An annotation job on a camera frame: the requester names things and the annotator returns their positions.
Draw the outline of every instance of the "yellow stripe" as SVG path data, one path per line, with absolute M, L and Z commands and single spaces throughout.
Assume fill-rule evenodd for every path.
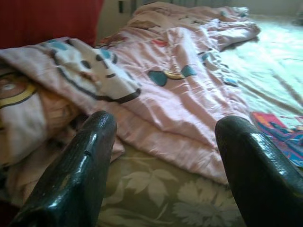
M 19 95 L 10 98 L 0 99 L 0 108 L 5 105 L 13 105 L 14 103 L 21 102 L 22 100 L 30 97 L 36 92 L 36 87 L 32 84 L 29 84 L 24 92 Z

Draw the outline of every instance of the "pink fabric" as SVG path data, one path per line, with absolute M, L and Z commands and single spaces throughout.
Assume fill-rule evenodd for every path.
M 35 46 L 0 51 L 0 57 L 87 114 L 113 113 L 123 141 L 226 184 L 214 127 L 224 116 L 249 113 L 241 91 L 224 83 L 232 73 L 219 51 L 258 33 L 255 24 L 227 7 L 187 9 L 167 3 L 141 7 L 126 28 L 103 42 L 116 54 L 117 66 L 142 85 L 137 98 L 122 104 L 80 92 Z M 185 67 L 190 68 L 186 76 Z M 151 71 L 165 74 L 166 84 L 152 80 Z

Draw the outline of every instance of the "bed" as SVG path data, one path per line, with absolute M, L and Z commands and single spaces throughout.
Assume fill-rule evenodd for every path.
M 232 72 L 230 86 L 242 90 L 249 111 L 302 115 L 302 28 L 292 25 L 291 17 L 251 17 L 262 29 L 258 39 L 221 52 L 222 64 Z M 111 45 L 124 43 L 115 34 L 100 45 L 113 51 Z M 99 226 L 245 226 L 227 185 L 124 146 L 125 154 L 109 169 Z M 27 185 L 26 195 L 34 185 Z

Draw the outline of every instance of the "bedspread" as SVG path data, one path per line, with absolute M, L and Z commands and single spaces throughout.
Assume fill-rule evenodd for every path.
M 51 40 L 1 50 L 0 57 L 86 114 L 113 113 L 123 141 L 227 183 L 214 126 L 249 113 L 219 51 L 260 32 L 245 13 L 153 3 L 110 38 L 123 42 L 109 50 Z

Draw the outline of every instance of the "green fabric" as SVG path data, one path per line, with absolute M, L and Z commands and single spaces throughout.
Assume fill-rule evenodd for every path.
M 244 227 L 231 191 L 126 145 L 111 164 L 100 227 Z

